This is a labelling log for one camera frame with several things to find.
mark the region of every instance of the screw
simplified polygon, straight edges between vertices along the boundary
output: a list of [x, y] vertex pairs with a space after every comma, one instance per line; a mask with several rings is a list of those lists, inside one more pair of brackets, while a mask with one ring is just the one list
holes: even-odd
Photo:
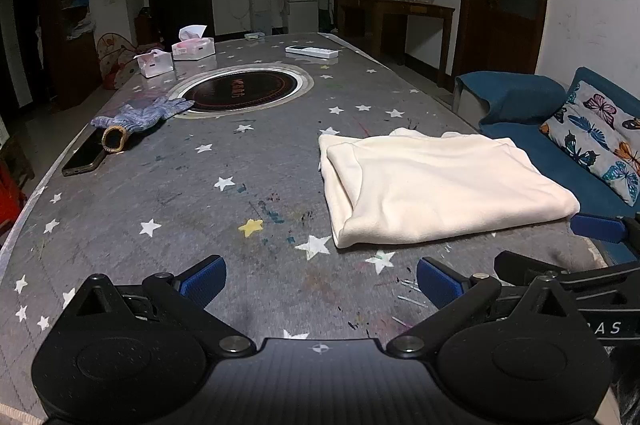
[[393, 340], [394, 347], [403, 353], [415, 353], [424, 347], [424, 342], [413, 335], [403, 335]]
[[218, 345], [220, 345], [220, 349], [228, 353], [242, 353], [251, 347], [251, 342], [246, 337], [231, 335], [220, 340]]

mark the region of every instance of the remote control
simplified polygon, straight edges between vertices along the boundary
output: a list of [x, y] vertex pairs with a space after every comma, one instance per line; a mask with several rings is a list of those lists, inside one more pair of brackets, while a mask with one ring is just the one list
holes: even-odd
[[338, 51], [326, 50], [323, 48], [310, 48], [307, 46], [289, 46], [284, 49], [286, 53], [296, 53], [297, 55], [315, 56], [316, 58], [337, 58]]

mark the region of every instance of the blue gripper pad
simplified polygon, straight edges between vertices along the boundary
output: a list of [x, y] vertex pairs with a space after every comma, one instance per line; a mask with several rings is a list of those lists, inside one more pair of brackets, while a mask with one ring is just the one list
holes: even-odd
[[225, 260], [220, 256], [208, 257], [177, 278], [180, 295], [204, 309], [225, 287]]
[[628, 235], [625, 223], [622, 221], [596, 215], [575, 214], [571, 218], [570, 225], [575, 235], [607, 241], [608, 243], [620, 243]]
[[435, 259], [420, 259], [415, 276], [420, 291], [438, 309], [442, 309], [465, 292], [463, 277]]

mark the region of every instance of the tissue box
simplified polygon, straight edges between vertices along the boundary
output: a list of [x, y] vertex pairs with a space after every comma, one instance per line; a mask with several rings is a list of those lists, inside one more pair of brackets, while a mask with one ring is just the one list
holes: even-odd
[[136, 56], [140, 72], [146, 78], [172, 71], [174, 62], [171, 59], [171, 53], [160, 50], [152, 50], [144, 55]]
[[171, 46], [174, 60], [199, 60], [216, 53], [211, 38], [183, 40]]

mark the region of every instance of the yellow star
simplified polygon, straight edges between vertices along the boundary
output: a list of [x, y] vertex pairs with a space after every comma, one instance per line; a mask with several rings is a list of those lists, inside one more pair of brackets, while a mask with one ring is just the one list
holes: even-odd
[[244, 236], [249, 237], [254, 231], [260, 231], [262, 229], [262, 220], [258, 219], [254, 221], [249, 219], [244, 225], [238, 227], [238, 230], [244, 231]]

